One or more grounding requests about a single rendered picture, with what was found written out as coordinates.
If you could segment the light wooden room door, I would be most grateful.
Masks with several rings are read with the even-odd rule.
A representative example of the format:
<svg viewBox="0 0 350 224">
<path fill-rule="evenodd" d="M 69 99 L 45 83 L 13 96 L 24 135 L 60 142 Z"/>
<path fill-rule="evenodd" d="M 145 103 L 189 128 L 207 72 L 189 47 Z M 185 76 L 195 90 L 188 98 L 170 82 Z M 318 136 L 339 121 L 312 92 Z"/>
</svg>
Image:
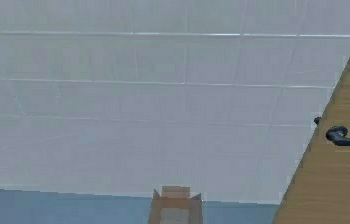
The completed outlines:
<svg viewBox="0 0 350 224">
<path fill-rule="evenodd" d="M 350 224 L 350 147 L 321 138 L 333 125 L 350 137 L 350 57 L 272 224 Z"/>
</svg>

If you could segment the brown cardboard box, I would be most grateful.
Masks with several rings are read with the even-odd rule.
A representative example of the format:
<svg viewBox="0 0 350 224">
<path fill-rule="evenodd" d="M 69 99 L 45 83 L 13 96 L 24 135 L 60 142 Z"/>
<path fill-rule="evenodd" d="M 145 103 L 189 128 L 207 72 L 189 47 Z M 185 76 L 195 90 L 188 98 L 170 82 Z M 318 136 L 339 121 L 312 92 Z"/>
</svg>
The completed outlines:
<svg viewBox="0 0 350 224">
<path fill-rule="evenodd" d="M 163 186 L 153 191 L 148 224 L 203 224 L 202 202 L 189 187 Z"/>
</svg>

